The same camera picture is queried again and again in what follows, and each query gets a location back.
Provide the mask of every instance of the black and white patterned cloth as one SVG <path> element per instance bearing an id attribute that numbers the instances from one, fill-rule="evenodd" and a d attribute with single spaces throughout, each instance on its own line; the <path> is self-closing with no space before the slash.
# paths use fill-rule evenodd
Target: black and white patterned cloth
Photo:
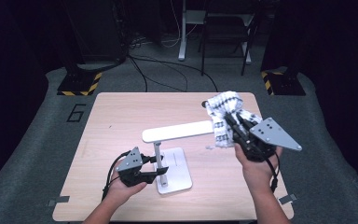
<path id="1" fill-rule="evenodd" d="M 235 116 L 236 113 L 240 114 L 243 119 L 249 121 L 256 121 L 257 123 L 262 121 L 256 114 L 242 109 L 242 106 L 243 100 L 235 91 L 222 92 L 206 102 L 205 107 L 208 111 L 208 115 L 211 116 L 213 120 L 214 139 L 217 147 L 234 146 L 232 130 L 224 119 L 226 114 L 234 115 L 233 118 L 237 123 L 239 123 L 239 121 L 237 116 Z"/>

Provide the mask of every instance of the yellow and black hazard tape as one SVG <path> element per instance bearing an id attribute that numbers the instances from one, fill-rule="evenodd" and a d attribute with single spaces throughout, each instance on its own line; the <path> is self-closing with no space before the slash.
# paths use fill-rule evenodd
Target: yellow and black hazard tape
<path id="1" fill-rule="evenodd" d="M 95 76 L 94 80 L 92 81 L 92 85 L 89 87 L 88 91 L 58 91 L 57 95 L 67 95 L 67 96 L 76 96 L 76 95 L 92 95 L 97 89 L 98 82 L 101 79 L 103 74 L 99 73 Z"/>
<path id="2" fill-rule="evenodd" d="M 272 73 L 274 75 L 283 75 L 281 72 Z M 272 89 L 271 83 L 269 82 L 269 76 L 266 71 L 261 72 L 261 77 L 263 78 L 264 85 L 266 86 L 268 95 L 274 95 L 274 90 Z"/>

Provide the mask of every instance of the black chair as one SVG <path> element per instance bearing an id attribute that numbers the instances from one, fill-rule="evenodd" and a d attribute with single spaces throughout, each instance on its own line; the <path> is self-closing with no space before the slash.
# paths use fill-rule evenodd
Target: black chair
<path id="1" fill-rule="evenodd" d="M 234 52 L 236 52 L 238 47 L 246 42 L 246 51 L 242 53 L 244 58 L 241 75 L 243 76 L 246 57 L 254 40 L 260 13 L 259 0 L 211 0 L 209 2 L 206 7 L 199 46 L 199 52 L 202 48 L 202 76 L 204 74 L 205 45 L 207 43 L 235 44 Z M 238 15 L 251 15 L 249 25 L 246 25 Z"/>

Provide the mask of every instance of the gray carpet floor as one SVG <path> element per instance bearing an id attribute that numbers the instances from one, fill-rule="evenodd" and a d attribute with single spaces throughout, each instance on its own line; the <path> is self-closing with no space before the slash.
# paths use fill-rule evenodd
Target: gray carpet floor
<path id="1" fill-rule="evenodd" d="M 57 95 L 66 71 L 62 68 L 47 73 L 49 88 L 45 101 L 0 172 L 0 223 L 56 223 L 52 219 L 54 206 L 47 203 L 60 195 L 93 102 L 98 93 L 107 91 L 252 92 L 262 116 L 277 120 L 304 148 L 300 152 L 285 150 L 282 156 L 281 169 L 287 190 L 298 197 L 293 202 L 292 222 L 358 223 L 358 176 L 325 129 L 312 82 L 298 75 L 306 96 L 270 96 L 266 91 L 259 69 L 267 39 L 266 35 L 257 37 L 251 50 L 253 62 L 247 65 L 243 77 L 240 76 L 241 59 L 235 58 L 206 59 L 208 76 L 202 77 L 197 70 L 200 53 L 196 35 L 187 41 L 184 62 L 177 60 L 179 44 L 172 42 L 164 42 L 167 47 L 144 43 L 130 50 L 134 57 L 171 62 L 135 60 L 147 77 L 147 87 L 130 59 L 103 72 L 97 89 L 90 96 Z M 83 67 L 104 65 L 108 63 Z M 67 122 L 75 105 L 84 112 L 83 116 L 79 122 Z"/>

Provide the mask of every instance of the hand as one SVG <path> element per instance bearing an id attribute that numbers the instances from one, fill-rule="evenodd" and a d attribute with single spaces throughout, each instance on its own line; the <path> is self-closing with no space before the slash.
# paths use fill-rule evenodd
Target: hand
<path id="1" fill-rule="evenodd" d="M 243 177 L 245 178 L 249 190 L 251 192 L 265 191 L 265 190 L 270 191 L 269 181 L 272 178 L 272 172 L 267 162 L 248 161 L 239 144 L 235 144 L 234 148 L 235 148 L 235 156 L 237 157 L 238 161 L 242 165 Z M 282 147 L 277 147 L 276 153 L 278 156 L 281 156 Z M 277 157 L 275 155 L 271 156 L 269 158 L 269 161 L 276 169 L 278 165 Z"/>
<path id="2" fill-rule="evenodd" d="M 115 179 L 118 177 L 118 172 L 116 171 L 116 167 L 118 167 L 118 165 L 121 164 L 121 162 L 122 161 L 117 162 L 114 172 L 111 176 L 111 179 Z M 142 182 L 138 185 L 127 187 L 123 182 L 121 182 L 120 178 L 117 178 L 114 181 L 112 181 L 112 183 L 110 184 L 109 191 L 107 192 L 107 195 L 103 200 L 114 203 L 117 206 L 121 206 L 132 195 L 144 189 L 146 185 L 147 184 L 145 182 Z"/>

